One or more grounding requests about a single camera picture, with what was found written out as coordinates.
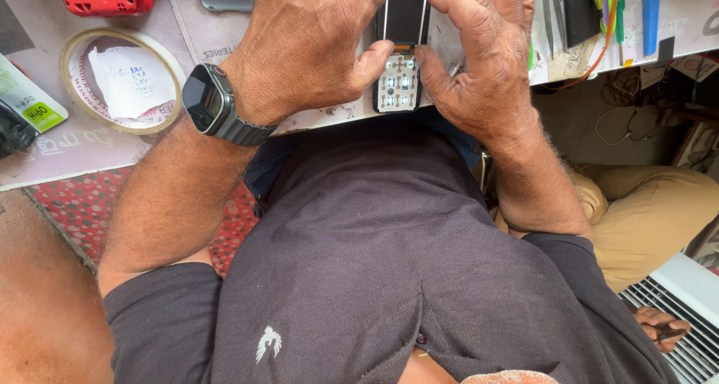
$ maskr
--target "workbench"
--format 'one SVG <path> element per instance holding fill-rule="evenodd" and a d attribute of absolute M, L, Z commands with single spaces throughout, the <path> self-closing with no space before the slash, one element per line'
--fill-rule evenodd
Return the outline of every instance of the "workbench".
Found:
<path fill-rule="evenodd" d="M 4 0 L 0 12 L 16 17 L 30 40 L 30 43 L 21 40 L 24 46 L 6 56 L 26 67 L 35 83 L 70 112 L 67 121 L 36 138 L 30 148 L 0 160 L 0 191 L 125 167 L 137 162 L 157 141 L 156 135 L 136 136 L 106 127 L 73 103 L 58 71 L 60 49 L 71 34 L 96 27 L 137 30 L 166 47 L 185 74 L 189 74 L 199 62 L 218 64 L 226 58 L 242 39 L 249 23 L 247 13 L 210 12 L 198 0 L 155 0 L 152 11 L 139 17 L 79 18 L 65 9 L 62 0 Z M 532 28 L 535 57 L 530 70 L 531 84 L 579 76 L 596 60 L 604 39 L 599 36 L 564 53 L 559 34 L 555 33 L 554 60 L 548 59 L 543 17 L 541 0 L 537 0 Z M 655 61 L 656 54 L 642 55 L 641 0 L 626 0 L 624 19 L 625 59 L 632 59 L 632 65 Z M 675 57 L 719 48 L 719 34 L 703 34 L 707 21 L 713 28 L 719 26 L 719 0 L 661 0 L 658 39 L 676 38 Z M 5 29 L 0 30 L 3 37 L 8 37 Z M 433 10 L 429 30 L 428 44 L 440 53 L 448 66 L 460 64 L 464 52 L 459 44 L 459 32 L 449 19 Z M 371 41 L 372 30 L 368 29 L 358 52 Z M 612 40 L 597 72 L 619 67 L 617 44 Z M 277 133 L 377 115 L 371 98 L 368 90 L 355 102 L 296 113 L 280 124 Z M 423 103 L 429 104 L 426 98 Z"/>

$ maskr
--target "blue jeans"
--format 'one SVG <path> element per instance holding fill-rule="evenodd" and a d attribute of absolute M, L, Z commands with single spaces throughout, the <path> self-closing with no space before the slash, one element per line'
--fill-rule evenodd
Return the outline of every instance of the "blue jeans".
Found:
<path fill-rule="evenodd" d="M 430 129 L 442 134 L 452 142 L 454 148 L 462 155 L 464 162 L 467 163 L 470 169 L 479 162 L 480 155 L 474 152 L 477 139 L 448 122 L 439 114 L 434 106 L 420 108 L 414 113 L 385 114 L 379 118 L 375 118 L 375 120 L 381 122 L 382 118 L 390 118 L 390 116 L 395 119 L 404 116 L 408 121 L 419 121 L 427 125 Z M 242 177 L 247 189 L 255 198 L 267 197 L 285 161 L 297 150 L 302 140 L 312 132 L 313 131 L 304 131 L 273 137 L 260 146 L 257 150 L 257 154 L 252 158 Z M 263 211 L 259 205 L 255 205 L 254 213 L 258 218 L 263 215 Z"/>

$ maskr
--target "hand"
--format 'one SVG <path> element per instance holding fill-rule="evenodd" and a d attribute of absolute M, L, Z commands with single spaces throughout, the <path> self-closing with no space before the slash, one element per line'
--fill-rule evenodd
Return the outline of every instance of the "hand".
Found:
<path fill-rule="evenodd" d="M 640 307 L 636 311 L 636 314 L 634 314 L 634 319 L 641 324 L 644 332 L 646 332 L 652 341 L 655 341 L 654 344 L 656 345 L 656 348 L 662 353 L 669 353 L 673 351 L 674 344 L 683 338 L 684 335 L 676 335 L 656 342 L 656 338 L 660 330 L 654 328 L 655 325 L 669 324 L 671 329 L 684 329 L 687 332 L 692 330 L 692 326 L 689 322 L 677 320 L 673 315 L 661 312 L 660 310 L 652 307 Z"/>
<path fill-rule="evenodd" d="M 238 115 L 270 125 L 362 96 L 394 48 L 381 40 L 355 57 L 362 32 L 385 1 L 255 0 L 245 37 L 220 65 L 235 90 Z"/>
<path fill-rule="evenodd" d="M 492 150 L 495 140 L 539 130 L 527 63 L 534 0 L 429 0 L 459 29 L 467 71 L 454 79 L 428 46 L 415 51 L 439 113 Z"/>

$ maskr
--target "smartwatch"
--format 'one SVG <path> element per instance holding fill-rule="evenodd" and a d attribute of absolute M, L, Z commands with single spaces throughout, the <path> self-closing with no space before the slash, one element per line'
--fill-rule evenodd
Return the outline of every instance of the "smartwatch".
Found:
<path fill-rule="evenodd" d="M 237 117 L 227 74 L 216 65 L 200 64 L 192 70 L 182 89 L 182 101 L 197 131 L 237 145 L 260 145 L 277 128 L 257 126 Z"/>

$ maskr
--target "hairy arm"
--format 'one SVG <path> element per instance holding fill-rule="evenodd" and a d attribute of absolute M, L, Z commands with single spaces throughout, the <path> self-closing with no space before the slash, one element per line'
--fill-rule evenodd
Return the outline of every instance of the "hairy arm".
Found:
<path fill-rule="evenodd" d="M 591 239 L 577 191 L 539 121 L 522 134 L 514 143 L 485 143 L 495 160 L 500 210 L 513 234 L 552 232 Z"/>
<path fill-rule="evenodd" d="M 110 222 L 98 271 L 105 296 L 124 281 L 200 252 L 257 148 L 198 133 L 188 116 L 132 170 Z"/>
<path fill-rule="evenodd" d="M 419 46 L 423 85 L 440 113 L 477 137 L 495 161 L 502 214 L 518 232 L 589 237 L 570 178 L 530 101 L 528 40 L 534 0 L 428 0 L 459 29 L 467 71 L 454 79 Z"/>
<path fill-rule="evenodd" d="M 271 126 L 292 113 L 358 99 L 394 49 L 380 40 L 355 57 L 385 1 L 257 0 L 242 42 L 220 64 L 237 115 Z M 210 263 L 202 249 L 256 149 L 204 136 L 182 118 L 125 182 L 98 270 L 102 295 L 169 264 Z"/>

